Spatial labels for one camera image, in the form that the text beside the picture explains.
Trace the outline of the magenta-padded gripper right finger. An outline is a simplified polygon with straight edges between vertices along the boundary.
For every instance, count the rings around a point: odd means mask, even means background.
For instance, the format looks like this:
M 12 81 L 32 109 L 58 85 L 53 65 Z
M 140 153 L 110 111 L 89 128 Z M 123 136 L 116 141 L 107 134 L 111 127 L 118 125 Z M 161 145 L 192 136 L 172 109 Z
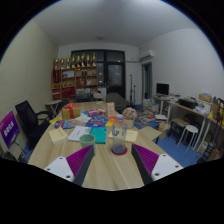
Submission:
M 158 155 L 137 144 L 132 145 L 131 153 L 145 185 L 182 169 L 182 166 L 166 153 Z

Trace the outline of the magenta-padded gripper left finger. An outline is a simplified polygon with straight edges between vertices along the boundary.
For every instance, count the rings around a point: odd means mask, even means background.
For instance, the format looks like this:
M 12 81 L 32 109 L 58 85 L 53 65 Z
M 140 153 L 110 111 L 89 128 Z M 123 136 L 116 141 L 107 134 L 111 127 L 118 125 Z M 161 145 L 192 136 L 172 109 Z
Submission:
M 59 156 L 45 171 L 81 186 L 94 155 L 94 146 L 90 145 L 68 157 Z

